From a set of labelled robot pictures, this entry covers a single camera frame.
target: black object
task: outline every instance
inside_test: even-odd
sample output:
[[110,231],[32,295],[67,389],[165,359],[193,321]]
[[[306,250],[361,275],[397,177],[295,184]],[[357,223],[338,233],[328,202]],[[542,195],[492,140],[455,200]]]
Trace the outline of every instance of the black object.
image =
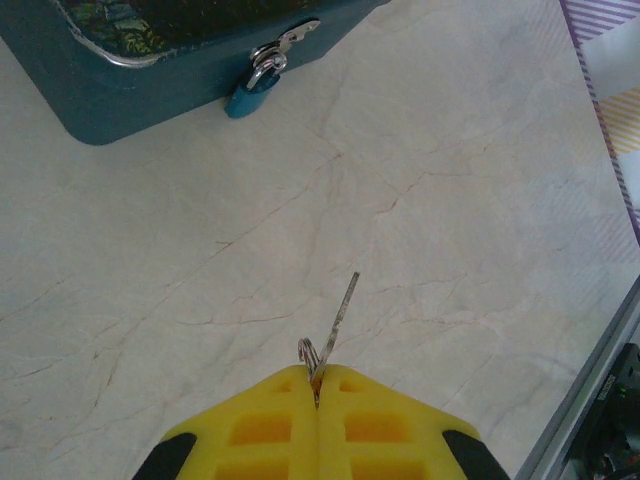
[[442,436],[468,480],[509,480],[509,476],[481,441],[457,430],[447,430]]
[[1,0],[0,35],[69,133],[102,145],[230,94],[254,48],[308,20],[287,70],[322,57],[387,1]]
[[196,440],[193,433],[181,433],[159,443],[134,475],[133,480],[176,480]]
[[640,349],[626,344],[571,445],[586,479],[640,479]]

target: padlock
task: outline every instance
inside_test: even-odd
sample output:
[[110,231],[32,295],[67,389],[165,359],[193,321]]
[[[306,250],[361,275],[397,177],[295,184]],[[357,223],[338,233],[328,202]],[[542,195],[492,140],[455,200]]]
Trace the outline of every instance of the padlock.
[[255,112],[280,80],[280,72],[287,66],[287,57],[275,52],[262,60],[245,75],[236,87],[225,111],[231,118],[246,117]]
[[304,39],[315,30],[320,21],[309,20],[286,31],[275,42],[267,43],[251,52],[252,69],[242,76],[225,107],[231,118],[246,117],[255,112],[280,80],[280,72],[287,66],[286,52],[291,45]]

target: white marble table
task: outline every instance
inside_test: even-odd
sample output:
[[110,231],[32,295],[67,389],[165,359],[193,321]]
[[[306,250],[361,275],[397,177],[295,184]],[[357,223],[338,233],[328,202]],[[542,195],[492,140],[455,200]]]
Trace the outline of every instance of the white marble table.
[[0,471],[129,479],[320,343],[515,474],[640,255],[554,0],[395,1],[242,121],[105,147],[0,45]]

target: metal hasp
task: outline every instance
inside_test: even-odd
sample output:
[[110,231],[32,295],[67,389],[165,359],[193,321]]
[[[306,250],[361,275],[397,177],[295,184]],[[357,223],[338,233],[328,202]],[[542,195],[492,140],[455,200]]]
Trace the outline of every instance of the metal hasp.
[[333,321],[329,338],[327,338],[327,342],[322,348],[322,352],[320,352],[320,357],[318,357],[318,353],[313,347],[311,340],[308,338],[302,338],[298,341],[298,358],[301,362],[304,362],[307,365],[309,382],[311,383],[311,389],[313,390],[313,396],[316,401],[316,408],[320,401],[320,388],[322,387],[322,379],[327,368],[327,360],[329,359],[329,355],[336,344],[340,324],[342,324],[344,315],[347,313],[347,307],[349,307],[349,302],[351,301],[351,297],[353,296],[353,291],[356,288],[356,283],[358,282],[359,277],[360,273],[358,272],[354,272],[351,277],[351,282],[349,282],[347,292],[344,294],[336,319]]
[[280,80],[287,67],[287,52],[291,45],[317,28],[319,20],[311,20],[284,32],[275,42],[254,49],[249,56],[251,69],[239,80],[225,107],[231,118],[243,118],[255,112],[264,103],[271,89]]

